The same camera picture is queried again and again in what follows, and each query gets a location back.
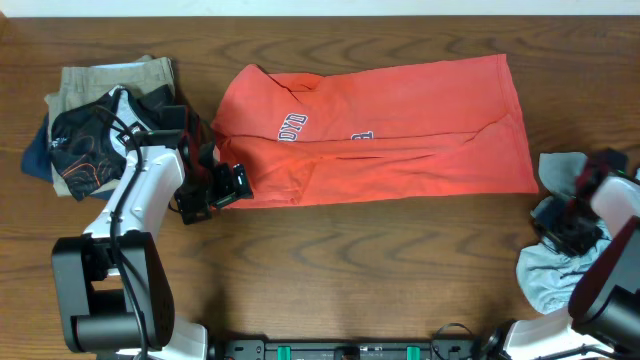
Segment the light blue grey garment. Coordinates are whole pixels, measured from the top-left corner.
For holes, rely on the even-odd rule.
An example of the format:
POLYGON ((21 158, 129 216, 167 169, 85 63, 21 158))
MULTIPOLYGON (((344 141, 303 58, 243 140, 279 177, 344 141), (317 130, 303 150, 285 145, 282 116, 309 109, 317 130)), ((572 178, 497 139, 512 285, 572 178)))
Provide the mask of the light blue grey garment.
MULTIPOLYGON (((587 162, 581 152, 543 153, 538 175, 543 186, 566 199, 575 193, 575 180, 587 162)), ((529 304, 541 314, 549 314, 568 305, 583 274, 608 247, 612 237, 603 220, 596 222, 596 242, 584 255, 568 256, 560 252, 547 236, 521 250, 517 265, 518 284, 529 304)))

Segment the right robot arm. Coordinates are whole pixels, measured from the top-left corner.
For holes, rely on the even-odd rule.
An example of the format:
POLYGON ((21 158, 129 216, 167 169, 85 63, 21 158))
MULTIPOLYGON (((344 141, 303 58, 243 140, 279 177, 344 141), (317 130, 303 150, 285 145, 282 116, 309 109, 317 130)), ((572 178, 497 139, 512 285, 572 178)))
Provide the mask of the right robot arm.
POLYGON ((590 207, 612 241, 574 289, 567 307, 520 320, 488 359, 639 357, 639 181, 607 177, 590 207))

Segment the red printed t-shirt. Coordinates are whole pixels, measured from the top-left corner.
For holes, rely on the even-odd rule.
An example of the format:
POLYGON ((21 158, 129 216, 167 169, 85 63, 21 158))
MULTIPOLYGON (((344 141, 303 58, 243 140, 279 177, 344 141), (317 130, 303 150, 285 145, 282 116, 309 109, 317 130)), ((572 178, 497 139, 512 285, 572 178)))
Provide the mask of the red printed t-shirt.
POLYGON ((538 190, 502 54, 331 76, 249 65, 212 127, 250 208, 538 190))

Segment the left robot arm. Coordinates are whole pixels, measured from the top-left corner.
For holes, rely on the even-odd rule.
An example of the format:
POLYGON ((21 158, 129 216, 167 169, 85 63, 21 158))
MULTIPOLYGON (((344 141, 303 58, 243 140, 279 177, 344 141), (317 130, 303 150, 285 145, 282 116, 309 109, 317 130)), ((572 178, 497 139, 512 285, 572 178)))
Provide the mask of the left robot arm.
POLYGON ((123 178, 80 236, 59 239, 51 262, 64 341, 117 359, 205 359, 207 330, 176 315, 155 238, 186 178, 184 153, 130 147, 123 178))

